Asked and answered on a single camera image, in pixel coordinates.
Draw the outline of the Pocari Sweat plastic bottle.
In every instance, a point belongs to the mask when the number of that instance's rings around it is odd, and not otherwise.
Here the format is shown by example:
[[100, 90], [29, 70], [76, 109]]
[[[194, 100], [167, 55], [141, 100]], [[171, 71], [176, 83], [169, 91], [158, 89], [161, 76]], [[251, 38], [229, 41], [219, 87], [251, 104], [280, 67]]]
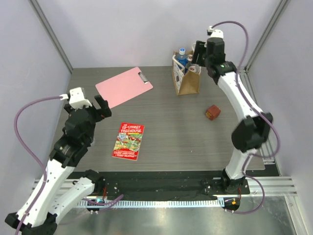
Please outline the Pocari Sweat plastic bottle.
[[184, 66], [183, 73], [186, 73], [187, 71], [187, 54], [185, 48], [180, 48], [178, 54], [176, 55], [176, 60]]

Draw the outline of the burlap canvas tote bag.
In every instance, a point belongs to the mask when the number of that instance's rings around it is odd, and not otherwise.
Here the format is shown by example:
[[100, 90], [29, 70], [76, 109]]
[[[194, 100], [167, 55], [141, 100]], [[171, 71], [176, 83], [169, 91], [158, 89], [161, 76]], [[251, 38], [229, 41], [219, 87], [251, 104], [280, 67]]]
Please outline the burlap canvas tote bag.
[[[186, 54], [193, 55], [194, 46], [196, 43], [193, 43], [191, 46], [191, 51], [187, 51]], [[187, 71], [186, 73], [183, 73], [184, 66], [180, 64], [176, 60], [176, 55], [178, 52], [174, 52], [172, 56], [172, 78], [176, 90], [176, 95], [187, 95], [187, 94], [199, 94], [200, 93], [200, 74], [201, 74], [201, 68], [200, 73], [194, 73], [189, 71], [189, 67], [192, 64], [188, 61], [187, 64]]]

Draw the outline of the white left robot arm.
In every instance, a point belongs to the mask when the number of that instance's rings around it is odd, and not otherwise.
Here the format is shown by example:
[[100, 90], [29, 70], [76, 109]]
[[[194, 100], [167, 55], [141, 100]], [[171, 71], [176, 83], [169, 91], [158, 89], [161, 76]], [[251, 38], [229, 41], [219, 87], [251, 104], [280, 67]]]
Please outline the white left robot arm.
[[94, 98], [100, 106], [98, 109], [84, 95], [63, 94], [58, 97], [68, 100], [64, 106], [68, 119], [63, 135], [54, 144], [47, 165], [40, 164], [43, 175], [27, 202], [5, 218], [5, 223], [17, 234], [54, 234], [63, 217], [79, 201], [104, 190], [103, 176], [94, 170], [87, 170], [71, 189], [56, 198], [64, 181], [91, 147], [96, 123], [112, 115], [106, 100], [100, 95]]

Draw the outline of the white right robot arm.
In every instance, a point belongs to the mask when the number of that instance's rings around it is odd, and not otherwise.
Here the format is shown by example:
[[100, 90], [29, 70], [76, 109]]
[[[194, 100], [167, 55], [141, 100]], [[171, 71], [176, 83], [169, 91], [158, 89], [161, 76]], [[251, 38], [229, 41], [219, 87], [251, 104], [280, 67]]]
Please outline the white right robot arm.
[[242, 87], [235, 65], [225, 59], [222, 38], [196, 41], [192, 63], [207, 69], [209, 77], [225, 93], [237, 115], [239, 123], [231, 134], [234, 150], [218, 185], [224, 193], [238, 193], [252, 155], [268, 139], [272, 114], [264, 113]]

